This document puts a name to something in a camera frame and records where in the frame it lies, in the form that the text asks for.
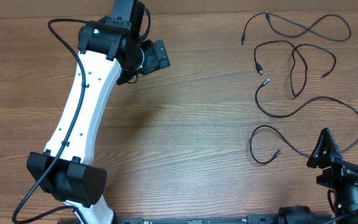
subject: cable plug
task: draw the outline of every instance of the cable plug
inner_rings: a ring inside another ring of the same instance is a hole
[[[331,72],[327,72],[324,75],[322,75],[320,78],[325,78],[327,75],[329,75]]]
[[[266,16],[266,19],[270,22],[270,13],[269,13],[269,12],[266,12],[266,13],[265,13],[265,16]]]
[[[264,70],[263,70],[262,66],[259,65],[258,62],[255,62],[255,66],[256,66],[256,70],[259,72],[259,75],[263,75],[263,74],[264,74]]]
[[[270,79],[266,79],[264,82],[262,82],[262,84],[260,84],[260,87],[265,86],[266,84],[268,84],[270,82]]]
[[[273,158],[277,158],[277,156],[280,155],[281,151],[282,151],[281,149],[277,150],[277,152],[274,154]]]
[[[241,45],[244,45],[244,41],[246,41],[246,32],[245,31],[242,33]]]

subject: black plastic bracket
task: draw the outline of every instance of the black plastic bracket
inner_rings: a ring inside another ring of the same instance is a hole
[[[324,169],[331,165],[333,159],[342,160],[342,154],[331,134],[331,130],[324,128],[320,132],[317,145],[311,153],[306,165],[310,168]]]
[[[35,180],[39,180],[53,160],[53,156],[31,152],[27,159],[27,169]],[[73,158],[72,161],[59,159],[40,187],[56,200],[71,200],[89,208],[102,196],[106,179],[107,172],[104,169],[80,164],[79,158]]]
[[[147,75],[171,65],[162,40],[157,40],[154,44],[151,40],[146,40],[140,44],[140,48],[144,53],[144,62],[139,73]]]

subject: black cable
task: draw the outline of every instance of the black cable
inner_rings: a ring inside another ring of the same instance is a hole
[[[255,67],[256,67],[256,70],[259,72],[260,75],[262,75],[264,73],[264,70],[262,68],[262,66],[257,62],[256,60],[256,50],[263,46],[263,45],[267,45],[267,44],[274,44],[274,43],[280,43],[280,42],[283,42],[283,43],[287,43],[289,45],[291,45],[291,47],[293,48],[292,50],[292,60],[293,60],[293,65],[292,65],[292,68],[291,68],[291,72],[290,72],[290,84],[291,84],[291,91],[292,91],[292,95],[294,96],[294,98],[298,97],[302,91],[305,89],[305,86],[306,86],[306,82],[307,82],[307,79],[308,79],[308,65],[306,63],[306,60],[305,58],[302,56],[302,54],[298,51],[298,48],[302,47],[302,46],[310,46],[310,47],[314,47],[314,48],[317,48],[317,49],[320,49],[320,50],[323,50],[327,53],[329,53],[331,56],[333,56],[333,59],[334,59],[334,64],[333,64],[333,67],[330,69],[330,71],[326,72],[324,75],[321,76],[321,78],[325,78],[327,77],[335,68],[335,65],[336,65],[336,56],[334,55],[334,53],[332,53],[331,51],[329,51],[328,49],[325,49],[324,47],[320,47],[320,46],[317,46],[317,45],[314,45],[314,44],[300,44],[298,46],[295,47],[295,45],[293,45],[291,42],[287,41],[287,40],[273,40],[273,41],[268,41],[268,42],[264,42],[264,43],[261,43],[259,44],[258,46],[256,46],[256,48],[254,49],[254,60],[255,60]],[[305,65],[305,81],[303,82],[303,86],[301,88],[301,90],[295,94],[295,91],[293,89],[293,82],[292,82],[292,74],[293,74],[293,69],[295,68],[295,64],[296,64],[296,60],[295,60],[295,56],[294,56],[294,53],[297,53],[299,55],[299,57],[302,59],[302,62],[303,64]]]
[[[58,207],[58,208],[54,208],[48,212],[45,212],[41,215],[38,215],[34,218],[30,218],[28,220],[22,220],[19,221],[17,220],[17,215],[19,214],[20,210],[22,209],[22,207],[24,206],[24,204],[26,203],[26,201],[28,201],[28,199],[30,198],[30,196],[34,193],[34,191],[37,189],[37,187],[41,184],[41,182],[44,180],[44,178],[46,178],[46,176],[49,174],[49,172],[52,170],[52,168],[54,167],[54,165],[57,163],[57,161],[59,160],[59,157],[61,156],[61,154],[63,153],[63,150],[65,148],[65,146],[67,145],[68,142],[68,138],[70,137],[71,132],[73,131],[75,122],[78,118],[78,114],[80,113],[80,109],[82,106],[82,102],[84,100],[84,96],[85,96],[85,89],[86,89],[86,77],[85,77],[85,69],[84,66],[79,58],[79,56],[77,55],[77,53],[74,51],[74,49],[68,45],[68,43],[63,40],[63,38],[61,38],[56,31],[52,28],[52,23],[54,22],[82,22],[82,23],[87,23],[87,21],[84,20],[80,20],[80,19],[52,19],[48,22],[48,28],[49,30],[52,32],[52,34],[71,52],[71,54],[73,54],[74,58],[76,59],[76,61],[78,62],[78,66],[80,67],[81,70],[81,74],[82,74],[82,83],[81,83],[81,95],[80,95],[80,99],[78,100],[78,105],[77,108],[75,110],[74,116],[73,116],[73,120],[70,123],[70,126],[67,130],[66,136],[64,138],[64,140],[62,141],[62,146],[60,146],[59,151],[57,152],[54,160],[52,161],[52,163],[48,166],[47,170],[42,174],[41,178],[39,180],[36,181],[36,183],[31,187],[31,189],[29,190],[29,192],[24,196],[24,198],[22,199],[22,201],[20,202],[20,204],[18,204],[18,206],[16,207],[13,215],[12,215],[12,222],[15,224],[18,223],[30,223],[33,222],[35,220],[38,220],[39,218],[42,218],[46,215],[49,215],[53,212],[57,212],[59,210],[63,210],[63,209],[67,209],[67,208],[71,208],[74,209],[74,211],[78,214],[78,216],[80,216],[81,221],[84,224],[88,224],[86,222],[86,220],[84,219],[84,216],[82,215],[82,213],[78,210],[78,208],[76,208],[75,206],[62,206],[62,207]]]
[[[341,216],[338,216],[336,218],[333,218],[331,219],[330,221],[327,221],[327,222],[324,222],[323,224],[331,224],[331,223],[334,223],[336,221],[339,221],[339,220],[342,220],[344,218],[347,218],[347,217],[351,217],[352,215],[357,215],[358,214],[358,209],[356,210],[353,210],[347,214],[344,214],[344,215],[341,215]]]
[[[136,74],[136,79],[135,79],[135,81],[133,81],[133,82],[128,81],[127,83],[129,83],[129,84],[135,84],[135,83],[137,83],[138,81],[139,81],[139,73]]]
[[[291,20],[289,20],[289,19],[286,19],[286,18],[284,18],[284,17],[282,17],[282,16],[279,16],[279,15],[276,15],[276,14],[272,14],[272,13],[270,13],[270,12],[260,12],[260,13],[257,13],[256,15],[252,16],[252,17],[248,20],[246,26],[244,27],[244,31],[243,31],[243,33],[242,33],[241,45],[244,44],[244,41],[245,41],[245,39],[246,39],[246,29],[247,29],[248,23],[249,23],[253,18],[255,18],[255,17],[257,17],[257,16],[259,16],[259,15],[261,15],[261,14],[265,14],[266,20],[267,20],[267,22],[268,22],[270,28],[272,28],[272,30],[273,30],[274,32],[276,32],[278,35],[282,35],[282,36],[284,36],[284,37],[295,38],[295,37],[300,37],[300,36],[302,36],[303,34],[305,34],[305,33],[307,33],[307,32],[311,32],[311,33],[314,33],[314,34],[316,34],[317,36],[322,37],[322,38],[327,39],[327,40],[336,41],[336,42],[342,42],[342,41],[345,41],[345,40],[349,40],[349,38],[351,38],[351,35],[352,35],[352,30],[351,30],[351,27],[350,27],[349,23],[345,20],[345,18],[343,18],[342,16],[337,15],[337,14],[327,14],[327,15],[325,15],[325,16],[319,18],[319,19],[318,19],[316,22],[314,22],[311,26],[306,27],[306,26],[304,26],[304,25],[302,25],[302,24],[299,24],[299,23],[297,23],[297,22],[293,22],[293,21],[291,21]],[[280,18],[280,19],[282,19],[282,20],[284,20],[284,21],[287,21],[287,22],[289,22],[289,23],[291,23],[291,24],[294,24],[294,25],[296,25],[296,26],[298,26],[298,27],[301,27],[301,28],[303,28],[305,31],[303,31],[303,32],[301,32],[300,34],[297,34],[297,35],[289,35],[289,34],[281,33],[280,31],[274,29],[274,27],[273,27],[273,25],[272,25],[272,23],[271,23],[271,21],[270,21],[270,15],[271,15],[271,16],[275,16],[275,17],[277,17],[277,18]],[[326,17],[337,17],[337,18],[340,18],[340,20],[342,20],[342,21],[345,23],[345,25],[347,26],[347,29],[349,30],[349,35],[348,35],[345,39],[334,39],[334,38],[331,38],[331,37],[327,37],[327,36],[325,36],[325,35],[323,35],[323,34],[320,34],[320,33],[316,32],[316,31],[313,31],[312,28],[313,28],[317,23],[319,23],[321,20],[323,20],[323,19],[326,18]]]
[[[328,203],[329,203],[329,206],[331,207],[331,210],[333,211],[333,213],[336,214],[333,200],[331,199],[331,193],[334,193],[334,191],[329,189],[327,192]]]
[[[271,117],[273,117],[273,118],[287,118],[287,117],[290,117],[290,116],[294,115],[295,113],[297,113],[299,110],[301,110],[301,109],[302,109],[304,106],[306,106],[307,104],[309,104],[309,103],[311,103],[311,102],[313,102],[313,101],[316,101],[316,100],[320,100],[320,99],[331,100],[331,101],[334,101],[334,102],[336,102],[336,103],[340,103],[340,104],[342,104],[342,105],[344,105],[344,106],[350,108],[352,111],[354,111],[354,112],[358,115],[358,111],[357,111],[355,108],[353,108],[352,106],[350,106],[350,105],[348,105],[347,103],[344,103],[344,102],[342,102],[342,101],[340,101],[340,100],[337,100],[337,99],[335,99],[335,98],[331,98],[331,97],[328,97],[328,96],[317,96],[317,97],[314,97],[314,98],[308,100],[306,103],[304,103],[303,105],[301,105],[298,109],[296,109],[294,112],[292,112],[292,113],[290,113],[290,114],[286,114],[286,115],[275,115],[275,114],[271,114],[271,113],[267,112],[265,109],[262,108],[262,106],[259,104],[258,97],[257,97],[259,90],[260,90],[263,86],[265,86],[269,81],[270,81],[269,79],[265,80],[265,81],[258,87],[258,89],[257,89],[256,92],[255,92],[255,102],[256,102],[256,104],[258,105],[258,107],[259,107],[260,110],[262,110],[266,115],[271,116]],[[254,157],[254,154],[253,154],[253,152],[252,152],[252,139],[254,138],[254,134],[255,134],[256,130],[258,130],[259,128],[263,128],[263,127],[268,127],[268,128],[273,129],[274,131],[276,131],[276,132],[280,135],[280,137],[284,140],[284,142],[287,143],[294,151],[296,151],[297,153],[299,153],[299,154],[301,154],[301,155],[303,155],[303,156],[310,157],[309,154],[304,153],[304,152],[301,152],[301,151],[298,150],[297,148],[293,147],[293,146],[285,139],[285,137],[284,137],[283,135],[281,135],[280,132],[277,131],[275,128],[273,128],[273,127],[271,127],[271,126],[269,126],[269,125],[261,125],[261,126],[257,127],[257,128],[254,130],[254,132],[251,134],[251,137],[250,137],[250,139],[249,139],[249,151],[250,151],[250,153],[251,153],[252,158],[254,158],[254,160],[255,160],[257,163],[259,163],[259,164],[268,164],[268,163],[272,162],[272,161],[281,153],[281,150],[278,150],[278,151],[273,155],[273,157],[272,157],[270,160],[268,160],[267,162],[260,162],[260,161],[258,161],[258,160]],[[347,146],[345,149],[343,149],[341,152],[347,151],[348,149],[350,149],[350,148],[351,148],[354,144],[356,144],[357,142],[358,142],[358,138],[357,138],[352,144],[350,144],[350,145]]]
[[[146,7],[144,7],[144,11],[146,12],[147,18],[149,19],[149,24],[147,25],[146,32],[144,32],[143,36],[139,38],[139,43],[142,43],[143,41],[146,40],[147,36],[149,35],[150,25],[151,25],[151,23],[152,23],[149,9],[147,9]]]

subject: wood grain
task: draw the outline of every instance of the wood grain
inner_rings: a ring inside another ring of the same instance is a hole
[[[353,31],[347,42],[330,42],[313,34],[292,39],[312,43],[337,56],[301,49],[309,66],[304,92],[292,100],[289,86],[291,49],[284,44],[258,51],[265,74],[255,71],[254,47],[283,39],[270,30],[264,16],[241,32],[253,12],[225,14],[154,15],[150,38],[163,39],[171,67],[141,76],[136,85],[115,86],[99,128],[94,166],[108,172],[104,196],[119,217],[176,218],[240,216],[275,213],[279,207],[308,205],[330,211],[326,189],[315,184],[320,170],[306,168],[307,158],[296,154],[276,134],[262,130],[254,139],[255,155],[269,159],[258,166],[249,154],[249,136],[258,125],[271,124],[296,147],[311,152],[321,129],[331,127],[341,147],[358,138],[358,116],[328,101],[314,102],[291,118],[274,119],[255,105],[259,100],[276,114],[292,112],[319,95],[338,98],[358,109],[358,11],[282,12],[280,15],[312,24],[327,13],[338,13]],[[47,29],[48,19],[0,20],[0,223],[10,223],[16,205],[34,183],[25,167],[29,152],[41,152],[51,137],[67,100],[75,60]],[[294,27],[274,20],[279,30]],[[79,24],[55,25],[76,46]],[[316,30],[346,35],[341,21],[327,19]],[[295,89],[303,82],[303,67],[295,68]],[[358,144],[345,153],[358,163]],[[20,218],[33,217],[60,206],[38,189]],[[59,212],[39,223],[72,218]]]
[[[354,0],[141,0],[152,14],[299,10],[354,10]],[[94,16],[111,13],[114,0],[0,0],[0,19]]]

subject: wooden table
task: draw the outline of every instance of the wooden table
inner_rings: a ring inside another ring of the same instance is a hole
[[[293,152],[278,136],[262,130],[254,139],[255,155],[269,159],[259,166],[249,153],[251,132],[271,124],[295,146],[311,152],[319,132],[331,127],[343,148],[358,138],[358,116],[330,101],[314,102],[290,118],[263,114],[254,93],[266,79],[259,100],[276,114],[292,112],[314,96],[338,98],[358,109],[358,11],[280,12],[302,24],[328,13],[343,15],[353,35],[346,42],[330,42],[314,34],[292,39],[294,44],[326,47],[337,56],[335,70],[319,77],[333,63],[330,55],[301,49],[309,66],[304,92],[292,100],[289,86],[291,48],[262,47],[255,71],[254,47],[275,34],[262,15],[247,28],[254,12],[152,16],[149,37],[163,39],[171,67],[141,76],[135,85],[115,86],[107,103],[95,146],[94,166],[108,172],[104,196],[119,217],[177,218],[233,217],[248,213],[276,213],[279,207],[308,205],[329,213],[324,187],[316,185],[321,170],[306,167],[307,158]],[[60,119],[75,74],[75,60],[47,28],[48,19],[0,20],[0,223],[10,223],[16,205],[34,184],[26,169],[29,152],[42,152]],[[299,30],[274,20],[275,27]],[[76,46],[80,24],[55,25]],[[327,35],[344,37],[337,19],[316,26]],[[295,68],[295,89],[303,83],[304,68]],[[345,153],[358,164],[358,144]],[[30,218],[60,206],[40,189],[22,209]],[[58,212],[39,223],[73,218]]]

